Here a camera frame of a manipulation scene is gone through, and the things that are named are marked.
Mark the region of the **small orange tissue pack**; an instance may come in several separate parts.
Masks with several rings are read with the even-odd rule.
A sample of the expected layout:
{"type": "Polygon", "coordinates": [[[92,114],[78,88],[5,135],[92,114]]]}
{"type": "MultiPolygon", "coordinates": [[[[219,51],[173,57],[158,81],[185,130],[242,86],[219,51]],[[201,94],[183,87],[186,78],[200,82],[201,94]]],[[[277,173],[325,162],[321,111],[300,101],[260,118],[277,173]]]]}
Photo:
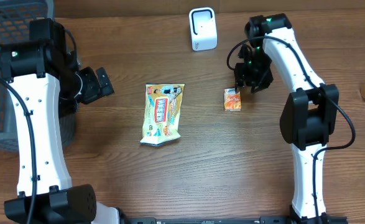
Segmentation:
{"type": "Polygon", "coordinates": [[[235,88],[224,89],[224,111],[241,111],[241,95],[235,88]]]}

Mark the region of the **yellow wet wipes packet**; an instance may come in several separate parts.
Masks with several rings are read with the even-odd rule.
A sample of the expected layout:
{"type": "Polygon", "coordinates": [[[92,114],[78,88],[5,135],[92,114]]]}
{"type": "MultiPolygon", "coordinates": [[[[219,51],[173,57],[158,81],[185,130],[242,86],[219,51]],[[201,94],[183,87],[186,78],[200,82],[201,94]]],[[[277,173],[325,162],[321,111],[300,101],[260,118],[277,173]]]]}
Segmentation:
{"type": "Polygon", "coordinates": [[[147,84],[141,144],[159,146],[180,138],[184,84],[147,84]]]}

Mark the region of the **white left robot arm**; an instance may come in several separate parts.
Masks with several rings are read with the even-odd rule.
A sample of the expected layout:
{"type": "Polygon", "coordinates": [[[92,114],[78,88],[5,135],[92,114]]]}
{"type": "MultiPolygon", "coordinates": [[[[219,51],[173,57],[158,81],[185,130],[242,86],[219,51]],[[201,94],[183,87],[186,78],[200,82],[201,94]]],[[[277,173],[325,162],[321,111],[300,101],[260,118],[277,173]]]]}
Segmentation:
{"type": "Polygon", "coordinates": [[[89,184],[74,186],[63,156],[60,118],[113,93],[103,68],[80,68],[67,52],[71,34],[39,19],[29,40],[0,51],[0,82],[14,107],[19,144],[17,198],[4,203],[16,223],[119,223],[120,212],[96,199],[89,184]]]}

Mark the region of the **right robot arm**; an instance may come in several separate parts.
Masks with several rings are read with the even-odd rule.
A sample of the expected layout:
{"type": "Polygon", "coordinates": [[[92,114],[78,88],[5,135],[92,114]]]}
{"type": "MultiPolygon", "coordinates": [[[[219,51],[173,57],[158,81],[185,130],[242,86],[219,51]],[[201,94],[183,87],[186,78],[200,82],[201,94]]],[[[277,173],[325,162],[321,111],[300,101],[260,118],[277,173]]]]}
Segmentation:
{"type": "Polygon", "coordinates": [[[339,92],[312,70],[301,52],[285,14],[251,17],[247,39],[239,43],[243,60],[233,69],[235,87],[251,93],[273,81],[275,65],[289,96],[280,117],[280,131],[293,154],[294,195],[287,223],[346,223],[327,215],[323,201],[323,158],[333,133],[339,92]]]}

